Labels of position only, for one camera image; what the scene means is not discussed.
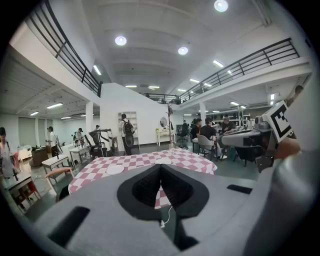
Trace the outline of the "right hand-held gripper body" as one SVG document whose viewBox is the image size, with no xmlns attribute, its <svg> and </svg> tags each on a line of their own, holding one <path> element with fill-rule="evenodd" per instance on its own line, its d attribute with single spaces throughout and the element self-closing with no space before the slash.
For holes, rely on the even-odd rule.
<svg viewBox="0 0 320 256">
<path fill-rule="evenodd" d="M 276 103 L 255 118 L 252 128 L 224 135 L 222 144 L 234 147 L 240 159 L 256 163 L 259 172 L 272 167 L 279 143 L 293 134 L 286 111 L 285 101 Z"/>
</svg>

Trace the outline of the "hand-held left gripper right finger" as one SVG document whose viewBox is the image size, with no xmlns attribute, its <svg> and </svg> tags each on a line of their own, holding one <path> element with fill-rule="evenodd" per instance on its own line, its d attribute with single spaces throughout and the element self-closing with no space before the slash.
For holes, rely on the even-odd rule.
<svg viewBox="0 0 320 256">
<path fill-rule="evenodd" d="M 172 164 L 160 165 L 161 187 L 178 217 L 196 217 L 206 206 L 210 192 L 202 176 L 202 172 Z"/>
</svg>

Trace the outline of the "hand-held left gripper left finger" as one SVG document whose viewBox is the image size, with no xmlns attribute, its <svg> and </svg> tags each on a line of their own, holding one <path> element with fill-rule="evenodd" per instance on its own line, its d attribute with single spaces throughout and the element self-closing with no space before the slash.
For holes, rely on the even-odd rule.
<svg viewBox="0 0 320 256">
<path fill-rule="evenodd" d="M 117 190 L 121 207 L 133 218 L 142 221 L 160 221 L 155 209 L 156 196 L 161 186 L 161 165 L 155 164 L 125 180 Z"/>
</svg>

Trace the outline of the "pink white checkered tablecloth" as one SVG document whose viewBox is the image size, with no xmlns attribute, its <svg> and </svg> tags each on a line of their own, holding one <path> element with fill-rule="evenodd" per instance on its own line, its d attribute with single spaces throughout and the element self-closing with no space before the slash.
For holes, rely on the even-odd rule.
<svg viewBox="0 0 320 256">
<path fill-rule="evenodd" d="M 91 182 L 104 178 L 108 179 L 111 176 L 126 174 L 127 172 L 136 168 L 153 166 L 155 165 L 156 160 L 160 158 L 170 158 L 172 160 L 170 165 L 208 175 L 213 175 L 218 169 L 214 162 L 194 152 L 181 148 L 174 149 L 173 156 L 170 156 L 169 150 L 167 149 L 149 153 L 133 154 L 129 156 L 98 157 L 75 175 L 71 183 L 68 185 L 68 192 L 71 196 L 73 196 L 78 190 L 86 185 L 89 185 Z M 114 165 L 123 166 L 124 171 L 119 174 L 108 175 L 106 173 L 106 169 L 109 166 Z"/>
</svg>

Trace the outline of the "grey dining chair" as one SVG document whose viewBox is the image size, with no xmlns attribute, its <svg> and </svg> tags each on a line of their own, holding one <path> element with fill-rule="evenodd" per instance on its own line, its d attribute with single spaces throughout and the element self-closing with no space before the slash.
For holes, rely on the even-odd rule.
<svg viewBox="0 0 320 256">
<path fill-rule="evenodd" d="M 210 159 L 218 158 L 218 146 L 215 140 L 209 140 L 204 135 L 198 135 L 199 152 L 203 153 L 203 156 L 210 154 Z"/>
</svg>

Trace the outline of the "black chrome office chair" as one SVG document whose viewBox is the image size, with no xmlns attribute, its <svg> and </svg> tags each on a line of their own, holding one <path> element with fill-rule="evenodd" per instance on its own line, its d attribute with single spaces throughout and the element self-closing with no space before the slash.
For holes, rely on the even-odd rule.
<svg viewBox="0 0 320 256">
<path fill-rule="evenodd" d="M 100 133 L 92 131 L 84 138 L 89 145 L 89 153 L 92 159 L 107 157 L 107 148 L 104 141 L 101 141 Z"/>
</svg>

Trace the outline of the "black swivel office chair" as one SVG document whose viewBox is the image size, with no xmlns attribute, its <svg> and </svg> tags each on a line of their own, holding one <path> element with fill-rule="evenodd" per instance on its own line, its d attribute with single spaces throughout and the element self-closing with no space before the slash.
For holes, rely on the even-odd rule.
<svg viewBox="0 0 320 256">
<path fill-rule="evenodd" d="M 179 124 L 176 126 L 177 142 L 187 141 L 188 134 L 189 134 L 189 126 L 185 121 L 183 122 L 183 124 Z"/>
</svg>

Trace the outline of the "white dressing table with mirror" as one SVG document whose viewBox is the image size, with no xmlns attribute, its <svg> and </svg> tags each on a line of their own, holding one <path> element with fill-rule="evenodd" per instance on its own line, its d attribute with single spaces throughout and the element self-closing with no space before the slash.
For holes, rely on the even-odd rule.
<svg viewBox="0 0 320 256">
<path fill-rule="evenodd" d="M 155 129 L 156 132 L 156 139 L 157 139 L 157 145 L 160 146 L 161 142 L 170 142 L 170 133 L 169 133 L 169 121 L 166 117 L 161 117 L 158 128 Z M 174 131 L 174 126 L 173 126 L 173 132 L 174 132 L 174 137 L 175 137 L 175 143 L 176 143 L 176 134 Z"/>
</svg>

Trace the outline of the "black white robot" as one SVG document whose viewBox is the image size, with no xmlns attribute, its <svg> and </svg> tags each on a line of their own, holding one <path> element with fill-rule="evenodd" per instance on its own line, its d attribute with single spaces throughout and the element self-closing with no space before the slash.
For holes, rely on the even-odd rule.
<svg viewBox="0 0 320 256">
<path fill-rule="evenodd" d="M 100 146 L 102 149 L 106 151 L 110 151 L 112 149 L 112 131 L 111 129 L 97 129 L 90 131 L 88 133 L 95 145 Z"/>
</svg>

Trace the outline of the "black balcony railing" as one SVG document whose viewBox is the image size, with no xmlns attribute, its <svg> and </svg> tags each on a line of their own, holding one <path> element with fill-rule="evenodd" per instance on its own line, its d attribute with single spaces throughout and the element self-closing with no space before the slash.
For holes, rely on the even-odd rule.
<svg viewBox="0 0 320 256">
<path fill-rule="evenodd" d="M 293 45 L 292 39 L 286 38 L 255 51 L 240 60 L 225 66 L 193 87 L 177 94 L 145 93 L 144 96 L 159 104 L 180 105 L 211 89 L 215 89 L 234 79 L 238 79 L 252 72 L 297 59 L 300 54 Z"/>
<path fill-rule="evenodd" d="M 37 39 L 84 86 L 98 97 L 102 84 L 94 77 L 72 46 L 56 18 L 49 0 L 41 0 L 25 22 Z"/>
</svg>

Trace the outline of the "reddish wooden coat rack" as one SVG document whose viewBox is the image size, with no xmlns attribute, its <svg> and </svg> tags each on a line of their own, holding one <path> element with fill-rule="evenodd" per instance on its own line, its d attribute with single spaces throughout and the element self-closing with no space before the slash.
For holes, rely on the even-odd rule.
<svg viewBox="0 0 320 256">
<path fill-rule="evenodd" d="M 169 127 L 169 145 L 171 143 L 174 144 L 175 146 L 175 134 L 173 132 L 173 125 L 172 125 L 172 121 L 171 121 L 171 115 L 173 114 L 173 110 L 171 105 L 168 103 L 167 104 L 167 117 L 168 117 L 168 127 Z"/>
</svg>

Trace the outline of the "white shelving desk unit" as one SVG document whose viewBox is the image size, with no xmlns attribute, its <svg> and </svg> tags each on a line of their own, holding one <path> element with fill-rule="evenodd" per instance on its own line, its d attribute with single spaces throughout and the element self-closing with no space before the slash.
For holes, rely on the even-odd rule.
<svg viewBox="0 0 320 256">
<path fill-rule="evenodd" d="M 120 122 L 122 122 L 122 115 L 125 114 L 127 120 L 132 124 L 134 129 L 133 134 L 133 148 L 140 147 L 140 140 L 139 140 L 139 127 L 138 127 L 138 119 L 137 119 L 137 112 L 136 111 L 122 111 L 118 112 L 118 135 L 117 135 L 117 145 L 119 151 L 125 151 L 125 147 L 122 140 L 122 131 L 123 127 L 120 127 Z"/>
</svg>

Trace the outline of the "white table with faucet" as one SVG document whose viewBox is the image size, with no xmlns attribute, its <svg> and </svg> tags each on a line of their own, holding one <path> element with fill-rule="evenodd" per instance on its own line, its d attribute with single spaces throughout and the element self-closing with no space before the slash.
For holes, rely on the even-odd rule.
<svg viewBox="0 0 320 256">
<path fill-rule="evenodd" d="M 87 144 L 82 145 L 78 139 L 73 141 L 73 146 L 69 147 L 69 154 L 73 165 L 76 167 L 90 159 L 90 148 Z"/>
</svg>

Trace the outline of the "dark wooden cabinet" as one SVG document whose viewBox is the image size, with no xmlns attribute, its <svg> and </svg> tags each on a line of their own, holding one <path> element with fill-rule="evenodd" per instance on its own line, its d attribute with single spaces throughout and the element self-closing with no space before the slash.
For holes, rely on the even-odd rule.
<svg viewBox="0 0 320 256">
<path fill-rule="evenodd" d="M 44 147 L 32 147 L 31 148 L 32 160 L 30 160 L 29 165 L 31 167 L 38 167 L 42 165 L 43 161 L 49 159 L 47 148 Z"/>
</svg>

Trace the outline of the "white red work table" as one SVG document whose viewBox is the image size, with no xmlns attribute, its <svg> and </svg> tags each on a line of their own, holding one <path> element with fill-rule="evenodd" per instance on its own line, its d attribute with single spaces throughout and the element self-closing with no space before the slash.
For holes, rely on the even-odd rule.
<svg viewBox="0 0 320 256">
<path fill-rule="evenodd" d="M 28 173 L 21 172 L 10 178 L 4 178 L 2 185 L 22 213 L 26 212 L 24 203 L 27 203 L 29 206 L 32 205 L 32 196 L 35 196 L 37 199 L 41 198 L 31 175 Z"/>
</svg>

